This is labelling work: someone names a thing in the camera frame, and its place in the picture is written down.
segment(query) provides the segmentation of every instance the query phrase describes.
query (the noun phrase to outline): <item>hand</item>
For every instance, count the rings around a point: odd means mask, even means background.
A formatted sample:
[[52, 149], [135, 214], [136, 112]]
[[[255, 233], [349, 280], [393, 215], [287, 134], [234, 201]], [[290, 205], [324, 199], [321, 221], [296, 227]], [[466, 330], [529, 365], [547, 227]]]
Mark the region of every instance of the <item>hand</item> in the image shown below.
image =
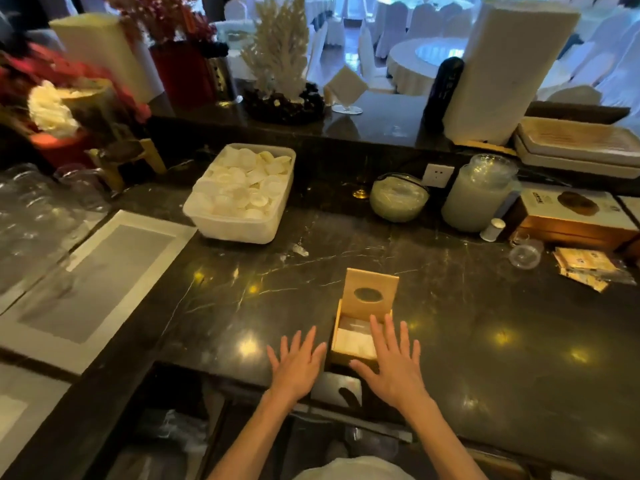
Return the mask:
[[406, 322], [400, 322], [400, 347], [391, 316], [385, 315], [385, 333], [375, 316], [370, 317], [370, 322], [380, 373], [375, 374], [359, 360], [352, 360], [349, 366], [369, 384], [380, 399], [408, 419], [425, 399], [429, 399], [420, 373], [420, 342], [413, 341], [411, 355]]
[[267, 355], [273, 369], [271, 395], [277, 401], [283, 401], [289, 409], [293, 409], [295, 403], [311, 391], [326, 353], [326, 342], [313, 350], [316, 338], [315, 326], [309, 330], [302, 346], [300, 346], [301, 336], [302, 332], [298, 330], [291, 341], [291, 349], [286, 337], [280, 339], [280, 361], [271, 346], [267, 346]]

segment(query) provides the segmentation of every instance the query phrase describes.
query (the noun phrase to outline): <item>left hand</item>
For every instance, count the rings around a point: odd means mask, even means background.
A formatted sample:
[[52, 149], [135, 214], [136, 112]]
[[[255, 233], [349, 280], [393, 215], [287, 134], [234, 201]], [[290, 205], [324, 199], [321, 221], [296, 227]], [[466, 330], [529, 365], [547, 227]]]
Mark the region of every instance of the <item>left hand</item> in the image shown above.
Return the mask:
[[289, 348], [287, 338], [280, 339], [280, 361], [271, 346], [267, 346], [267, 355], [273, 370], [271, 395], [283, 401], [286, 407], [293, 409], [304, 396], [308, 395], [320, 373], [320, 366], [326, 353], [326, 342], [313, 350], [316, 327], [311, 327], [304, 343], [300, 346], [302, 332], [298, 330]]

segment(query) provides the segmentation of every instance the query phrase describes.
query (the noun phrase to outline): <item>tray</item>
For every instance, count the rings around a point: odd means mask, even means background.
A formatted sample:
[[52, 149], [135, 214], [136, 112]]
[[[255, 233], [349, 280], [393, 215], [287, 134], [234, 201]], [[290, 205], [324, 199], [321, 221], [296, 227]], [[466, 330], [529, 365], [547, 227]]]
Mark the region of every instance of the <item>tray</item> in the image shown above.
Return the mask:
[[513, 143], [518, 153], [518, 158], [526, 165], [543, 166], [546, 168], [558, 168], [561, 170], [583, 171], [596, 175], [606, 175], [618, 178], [640, 177], [640, 168], [592, 161], [582, 161], [570, 158], [551, 157], [548, 155], [536, 155], [530, 153], [519, 135], [513, 135]]
[[626, 128], [525, 117], [516, 133], [537, 155], [640, 168], [640, 139]]

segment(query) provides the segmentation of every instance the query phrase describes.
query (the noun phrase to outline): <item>napkin holder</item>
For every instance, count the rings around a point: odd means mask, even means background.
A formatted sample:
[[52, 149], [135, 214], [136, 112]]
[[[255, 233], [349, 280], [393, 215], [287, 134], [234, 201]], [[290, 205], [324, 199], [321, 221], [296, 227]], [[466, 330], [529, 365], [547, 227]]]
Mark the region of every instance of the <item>napkin holder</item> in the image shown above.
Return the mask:
[[393, 317], [392, 306], [399, 279], [389, 274], [347, 268], [344, 291], [335, 315], [329, 363], [348, 366], [356, 358], [374, 371], [378, 370], [369, 317], [375, 315], [378, 322], [383, 322], [386, 314]]

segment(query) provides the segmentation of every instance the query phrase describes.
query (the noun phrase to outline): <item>small glass cup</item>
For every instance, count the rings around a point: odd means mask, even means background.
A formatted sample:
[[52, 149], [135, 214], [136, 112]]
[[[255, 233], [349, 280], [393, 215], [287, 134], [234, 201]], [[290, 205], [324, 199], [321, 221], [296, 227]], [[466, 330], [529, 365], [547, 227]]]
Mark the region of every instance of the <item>small glass cup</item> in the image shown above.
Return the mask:
[[99, 168], [89, 169], [81, 164], [71, 163], [58, 168], [54, 177], [61, 184], [71, 188], [83, 209], [106, 213], [111, 206], [98, 179], [103, 174]]

